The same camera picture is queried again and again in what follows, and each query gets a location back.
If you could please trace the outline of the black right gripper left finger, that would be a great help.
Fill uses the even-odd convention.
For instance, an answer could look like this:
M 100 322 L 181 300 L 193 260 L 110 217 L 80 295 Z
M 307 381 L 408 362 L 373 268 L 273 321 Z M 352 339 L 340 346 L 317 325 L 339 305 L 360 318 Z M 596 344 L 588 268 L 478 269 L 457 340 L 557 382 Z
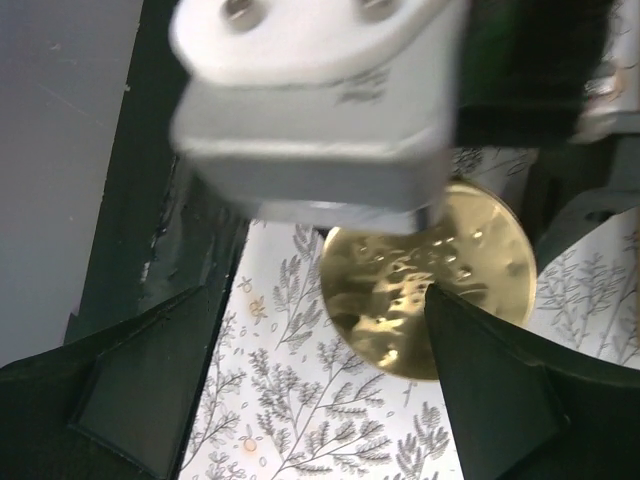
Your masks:
M 176 478 L 222 311 L 189 289 L 4 366 L 2 478 Z

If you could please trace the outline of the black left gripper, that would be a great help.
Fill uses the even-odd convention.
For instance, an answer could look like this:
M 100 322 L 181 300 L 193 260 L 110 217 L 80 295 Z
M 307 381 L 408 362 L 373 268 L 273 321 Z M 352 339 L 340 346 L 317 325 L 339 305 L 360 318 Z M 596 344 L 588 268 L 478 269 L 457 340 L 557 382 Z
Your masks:
M 639 131 L 636 1 L 473 1 L 458 81 L 457 147 L 546 147 Z M 544 269 L 639 206 L 639 141 L 538 152 L 519 219 Z

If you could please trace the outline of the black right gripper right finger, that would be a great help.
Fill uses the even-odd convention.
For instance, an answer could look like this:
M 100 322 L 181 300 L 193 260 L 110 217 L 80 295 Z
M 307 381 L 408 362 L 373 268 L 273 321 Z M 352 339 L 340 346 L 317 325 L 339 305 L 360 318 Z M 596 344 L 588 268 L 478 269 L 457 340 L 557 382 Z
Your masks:
M 467 479 L 636 479 L 639 373 L 432 284 L 425 319 Z

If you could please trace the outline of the round gold tin lid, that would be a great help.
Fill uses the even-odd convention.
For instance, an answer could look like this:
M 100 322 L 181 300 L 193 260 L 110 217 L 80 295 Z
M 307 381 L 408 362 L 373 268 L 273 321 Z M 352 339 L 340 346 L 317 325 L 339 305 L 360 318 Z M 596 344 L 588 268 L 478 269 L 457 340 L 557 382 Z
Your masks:
M 328 317 L 353 353 L 418 381 L 438 378 L 424 315 L 432 284 L 520 327 L 537 288 L 533 248 L 514 211 L 462 179 L 449 183 L 440 221 L 423 232 L 332 228 L 319 277 Z

